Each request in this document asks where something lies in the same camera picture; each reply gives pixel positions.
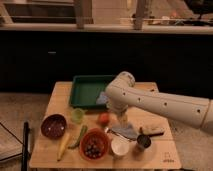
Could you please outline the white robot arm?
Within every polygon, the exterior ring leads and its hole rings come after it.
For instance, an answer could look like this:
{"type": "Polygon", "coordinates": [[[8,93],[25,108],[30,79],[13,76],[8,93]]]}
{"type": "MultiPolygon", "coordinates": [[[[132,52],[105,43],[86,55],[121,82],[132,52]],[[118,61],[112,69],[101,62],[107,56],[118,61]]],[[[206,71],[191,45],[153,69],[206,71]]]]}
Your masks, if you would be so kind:
{"type": "Polygon", "coordinates": [[[150,92],[134,85],[134,76],[123,71],[105,88],[107,107],[119,119],[133,106],[213,135],[213,99],[150,92]]]}

